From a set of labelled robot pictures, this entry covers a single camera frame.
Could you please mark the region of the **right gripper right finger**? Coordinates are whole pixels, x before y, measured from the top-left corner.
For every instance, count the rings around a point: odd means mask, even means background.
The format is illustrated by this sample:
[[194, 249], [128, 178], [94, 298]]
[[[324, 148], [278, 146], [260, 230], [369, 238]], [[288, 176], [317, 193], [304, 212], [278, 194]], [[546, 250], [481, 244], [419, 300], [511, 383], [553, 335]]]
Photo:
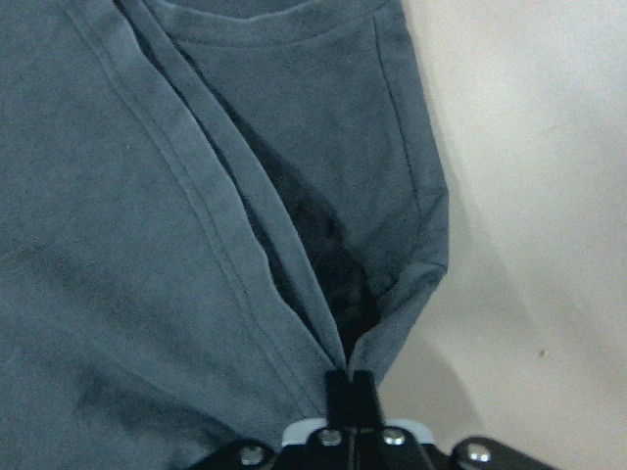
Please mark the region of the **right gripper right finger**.
[[353, 375], [353, 390], [356, 427], [373, 432], [381, 431], [384, 428], [384, 417], [372, 373], [356, 370]]

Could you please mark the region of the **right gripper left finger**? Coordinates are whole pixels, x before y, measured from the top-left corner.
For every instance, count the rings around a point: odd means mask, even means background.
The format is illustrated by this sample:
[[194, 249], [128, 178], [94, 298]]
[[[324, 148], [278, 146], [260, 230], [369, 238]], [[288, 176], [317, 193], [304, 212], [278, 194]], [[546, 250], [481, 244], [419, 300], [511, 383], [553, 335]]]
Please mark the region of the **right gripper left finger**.
[[324, 375], [327, 427], [337, 431], [353, 428], [351, 403], [352, 384], [342, 370], [333, 370]]

